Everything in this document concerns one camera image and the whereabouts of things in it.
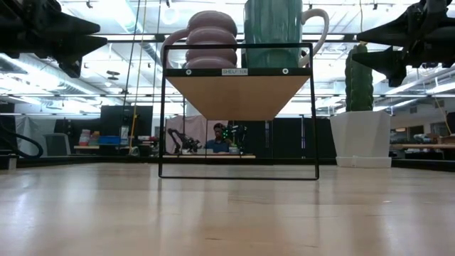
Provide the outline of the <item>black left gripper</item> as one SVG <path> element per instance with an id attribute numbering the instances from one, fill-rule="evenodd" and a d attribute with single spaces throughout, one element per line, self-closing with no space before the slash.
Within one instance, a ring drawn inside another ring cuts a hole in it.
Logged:
<path id="1" fill-rule="evenodd" d="M 0 53 L 15 53 L 16 46 L 23 43 L 26 34 L 36 28 L 36 14 L 61 11 L 57 0 L 0 0 Z M 62 12 L 49 18 L 49 33 L 76 33 L 90 35 L 100 31 L 100 25 Z M 70 78 L 80 77 L 82 59 L 85 55 L 105 46 L 107 39 L 98 36 L 81 36 L 65 39 L 53 49 L 53 58 L 59 68 Z"/>

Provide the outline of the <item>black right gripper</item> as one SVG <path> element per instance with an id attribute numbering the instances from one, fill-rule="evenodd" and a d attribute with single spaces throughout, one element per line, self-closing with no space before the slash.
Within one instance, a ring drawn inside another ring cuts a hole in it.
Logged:
<path id="1" fill-rule="evenodd" d="M 381 52 L 354 53 L 354 61 L 388 79 L 389 87 L 399 87 L 407 76 L 406 64 L 449 68 L 455 64 L 455 18 L 448 16 L 452 0 L 419 0 L 395 20 L 356 35 L 358 41 L 383 45 L 405 45 L 402 53 L 390 46 Z"/>

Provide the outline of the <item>teal blue mug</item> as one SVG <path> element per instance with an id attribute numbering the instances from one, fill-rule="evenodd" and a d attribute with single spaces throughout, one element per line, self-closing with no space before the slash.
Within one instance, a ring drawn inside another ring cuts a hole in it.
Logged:
<path id="1" fill-rule="evenodd" d="M 322 18 L 321 37 L 310 53 L 303 48 L 247 48 L 248 68 L 302 68 L 321 48 L 328 35 L 328 14 L 323 9 L 303 10 L 302 0 L 248 0 L 244 8 L 246 44 L 277 44 L 302 42 L 303 25 L 310 18 Z"/>

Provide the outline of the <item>ribbed purple mug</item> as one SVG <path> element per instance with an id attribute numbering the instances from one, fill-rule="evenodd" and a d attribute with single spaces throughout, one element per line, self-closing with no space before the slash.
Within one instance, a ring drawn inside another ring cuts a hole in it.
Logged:
<path id="1" fill-rule="evenodd" d="M 227 14 L 219 11 L 201 11 L 194 14 L 186 28 L 172 33 L 161 47 L 161 58 L 165 56 L 164 47 L 178 40 L 186 39 L 192 45 L 236 45 L 237 26 Z M 184 68 L 236 68 L 237 54 L 233 48 L 188 49 Z"/>

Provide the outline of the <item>green cactus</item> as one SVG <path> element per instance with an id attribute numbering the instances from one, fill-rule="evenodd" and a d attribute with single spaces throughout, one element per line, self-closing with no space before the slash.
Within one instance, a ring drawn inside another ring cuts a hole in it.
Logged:
<path id="1" fill-rule="evenodd" d="M 367 53 L 365 44 L 358 44 L 348 52 L 345 67 L 346 111 L 373 110 L 373 74 L 372 69 L 353 60 L 356 53 Z"/>

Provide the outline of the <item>white hexagonal planter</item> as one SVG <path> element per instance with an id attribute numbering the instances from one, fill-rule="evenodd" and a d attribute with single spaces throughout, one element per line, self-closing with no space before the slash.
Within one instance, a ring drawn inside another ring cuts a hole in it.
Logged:
<path id="1" fill-rule="evenodd" d="M 384 159 L 390 150 L 390 115 L 379 111 L 354 111 L 330 118 L 337 159 Z"/>

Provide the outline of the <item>black board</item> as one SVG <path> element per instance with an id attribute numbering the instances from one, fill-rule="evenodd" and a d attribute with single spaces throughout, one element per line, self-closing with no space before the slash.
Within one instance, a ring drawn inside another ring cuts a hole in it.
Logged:
<path id="1" fill-rule="evenodd" d="M 120 128 L 134 124 L 135 136 L 150 136 L 153 118 L 152 106 L 102 106 L 100 112 L 100 134 L 119 136 Z"/>

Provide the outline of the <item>long wooden workbench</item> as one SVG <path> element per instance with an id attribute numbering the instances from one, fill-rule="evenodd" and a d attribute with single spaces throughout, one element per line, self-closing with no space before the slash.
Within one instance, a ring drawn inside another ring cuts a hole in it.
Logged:
<path id="1" fill-rule="evenodd" d="M 390 151 L 400 159 L 455 161 L 455 134 L 445 137 L 436 134 L 416 134 L 409 142 L 391 143 Z"/>

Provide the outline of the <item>stacked plastic containers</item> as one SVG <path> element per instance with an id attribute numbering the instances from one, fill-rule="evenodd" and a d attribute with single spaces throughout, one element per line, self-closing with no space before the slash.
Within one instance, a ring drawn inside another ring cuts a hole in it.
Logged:
<path id="1" fill-rule="evenodd" d="M 91 132 L 89 129 L 83 129 L 79 138 L 80 146 L 97 146 L 99 144 L 100 132 Z"/>

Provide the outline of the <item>white cloth cover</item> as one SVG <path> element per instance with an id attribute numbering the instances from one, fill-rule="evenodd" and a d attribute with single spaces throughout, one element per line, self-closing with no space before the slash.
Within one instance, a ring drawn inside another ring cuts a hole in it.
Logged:
<path id="1" fill-rule="evenodd" d="M 32 117 L 16 118 L 17 146 L 26 157 L 38 158 L 43 154 L 42 121 Z"/>

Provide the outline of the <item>grey office chair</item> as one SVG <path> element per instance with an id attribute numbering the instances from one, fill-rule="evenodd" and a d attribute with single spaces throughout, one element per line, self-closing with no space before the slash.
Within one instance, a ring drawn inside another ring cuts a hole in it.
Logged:
<path id="1" fill-rule="evenodd" d="M 47 156 L 69 156 L 70 143 L 68 136 L 62 133 L 44 134 Z"/>

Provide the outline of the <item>black partition panel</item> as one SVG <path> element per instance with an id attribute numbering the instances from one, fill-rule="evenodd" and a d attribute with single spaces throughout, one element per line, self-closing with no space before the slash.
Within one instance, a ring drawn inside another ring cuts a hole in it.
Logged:
<path id="1" fill-rule="evenodd" d="M 321 159 L 336 157 L 329 119 L 285 117 L 272 121 L 230 121 L 246 127 L 244 151 L 257 158 L 312 159 L 318 148 Z"/>

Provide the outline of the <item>pale pink curtain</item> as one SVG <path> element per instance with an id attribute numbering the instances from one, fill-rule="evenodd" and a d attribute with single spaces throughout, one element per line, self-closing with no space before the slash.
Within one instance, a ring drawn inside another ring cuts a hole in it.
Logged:
<path id="1" fill-rule="evenodd" d="M 227 120 L 207 120 L 202 115 L 183 117 L 182 115 L 172 117 L 165 120 L 165 151 L 166 153 L 173 154 L 176 148 L 176 144 L 168 134 L 168 129 L 176 129 L 180 133 L 183 133 L 195 140 L 198 140 L 202 146 L 205 146 L 208 140 L 215 138 L 213 127 L 221 123 L 227 125 Z"/>

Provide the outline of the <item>person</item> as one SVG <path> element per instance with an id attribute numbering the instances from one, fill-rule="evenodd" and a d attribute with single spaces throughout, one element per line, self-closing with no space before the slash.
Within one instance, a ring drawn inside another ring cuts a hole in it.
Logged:
<path id="1" fill-rule="evenodd" d="M 216 123 L 213 127 L 215 138 L 206 142 L 206 149 L 211 149 L 214 154 L 229 153 L 231 140 L 223 137 L 223 129 L 225 126 L 221 123 Z"/>

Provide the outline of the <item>black metal rig frame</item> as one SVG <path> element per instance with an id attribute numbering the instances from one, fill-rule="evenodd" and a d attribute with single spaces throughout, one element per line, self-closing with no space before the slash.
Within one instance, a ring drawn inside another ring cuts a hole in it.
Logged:
<path id="1" fill-rule="evenodd" d="M 57 166 L 70 164 L 93 164 L 93 163 L 123 163 L 123 164 L 214 164 L 214 165 L 313 165 L 313 159 L 257 159 L 239 158 L 237 156 L 202 156 L 186 155 L 182 157 L 165 156 L 163 159 L 154 157 L 135 156 L 57 156 L 41 158 L 18 158 L 17 156 L 0 155 L 0 168 L 6 167 L 10 160 L 16 162 L 18 168 Z M 426 160 L 426 159 L 393 159 L 392 166 L 403 169 L 422 169 L 431 171 L 445 171 L 455 173 L 455 161 Z"/>

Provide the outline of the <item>wooden shelf black metal frame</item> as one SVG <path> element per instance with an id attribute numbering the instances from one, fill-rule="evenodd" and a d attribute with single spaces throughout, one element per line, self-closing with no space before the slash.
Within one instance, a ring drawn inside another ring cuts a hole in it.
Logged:
<path id="1" fill-rule="evenodd" d="M 241 49 L 285 49 L 308 48 L 309 68 L 167 68 L 170 50 L 241 50 Z M 272 178 L 272 177 L 222 177 L 222 176 L 165 176 L 164 164 L 177 158 L 164 158 L 164 134 L 160 135 L 158 177 L 175 179 L 216 179 L 216 180 L 259 180 L 259 181 L 317 181 L 320 178 L 319 149 L 316 131 L 316 95 L 314 89 L 314 47 L 312 43 L 262 43 L 262 44 L 212 44 L 212 45 L 168 45 L 162 50 L 164 56 L 161 88 L 160 133 L 164 132 L 165 84 L 171 84 L 207 120 L 228 121 L 269 121 L 296 94 L 296 91 L 310 79 L 311 119 L 314 131 L 314 177 Z"/>

